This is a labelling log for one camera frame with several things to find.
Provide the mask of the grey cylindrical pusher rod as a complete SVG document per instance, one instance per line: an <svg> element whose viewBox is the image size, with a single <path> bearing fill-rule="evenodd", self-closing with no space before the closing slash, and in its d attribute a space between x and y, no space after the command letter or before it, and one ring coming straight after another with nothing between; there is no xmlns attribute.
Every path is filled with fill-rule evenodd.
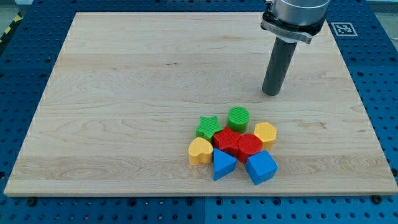
<svg viewBox="0 0 398 224"><path fill-rule="evenodd" d="M266 95L276 96L279 94L296 46L296 42L288 43L278 37L275 38L262 84L262 91Z"/></svg>

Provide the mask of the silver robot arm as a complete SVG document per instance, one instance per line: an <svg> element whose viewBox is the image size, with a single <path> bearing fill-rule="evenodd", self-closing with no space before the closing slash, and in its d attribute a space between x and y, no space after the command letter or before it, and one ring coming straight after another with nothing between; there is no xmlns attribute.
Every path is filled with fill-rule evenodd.
<svg viewBox="0 0 398 224"><path fill-rule="evenodd" d="M262 91L269 96L279 94L298 42L310 44L326 19L329 0L265 1L261 29L275 34L275 42Z"/></svg>

